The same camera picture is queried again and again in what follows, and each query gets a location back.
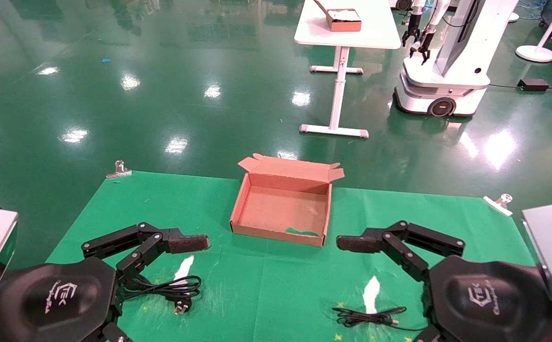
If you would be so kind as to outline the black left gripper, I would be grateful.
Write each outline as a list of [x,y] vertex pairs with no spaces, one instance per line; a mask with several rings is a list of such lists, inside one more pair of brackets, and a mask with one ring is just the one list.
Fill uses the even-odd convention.
[[97,258],[7,271],[0,342],[131,342],[111,322],[115,274]]

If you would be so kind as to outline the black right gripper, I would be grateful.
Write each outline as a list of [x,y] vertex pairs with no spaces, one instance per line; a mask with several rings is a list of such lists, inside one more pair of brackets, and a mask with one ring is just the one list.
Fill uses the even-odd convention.
[[432,325],[414,342],[536,342],[552,316],[536,267],[451,256],[428,279]]

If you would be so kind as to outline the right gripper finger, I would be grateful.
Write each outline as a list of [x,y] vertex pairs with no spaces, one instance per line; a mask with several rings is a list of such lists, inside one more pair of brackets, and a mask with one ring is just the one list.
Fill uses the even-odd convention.
[[408,244],[442,257],[461,257],[466,246],[464,240],[403,220],[387,228],[366,228],[359,236],[337,237],[340,250],[365,254],[383,252],[415,281],[428,281],[428,263],[411,251]]

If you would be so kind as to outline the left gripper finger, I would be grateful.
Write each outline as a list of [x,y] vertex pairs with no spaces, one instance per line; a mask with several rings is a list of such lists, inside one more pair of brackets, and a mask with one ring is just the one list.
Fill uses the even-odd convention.
[[116,264],[116,280],[120,283],[137,277],[163,253],[177,255],[208,248],[207,235],[184,235],[178,228],[159,229],[146,222],[122,228],[81,245],[85,258],[103,259],[130,250]]

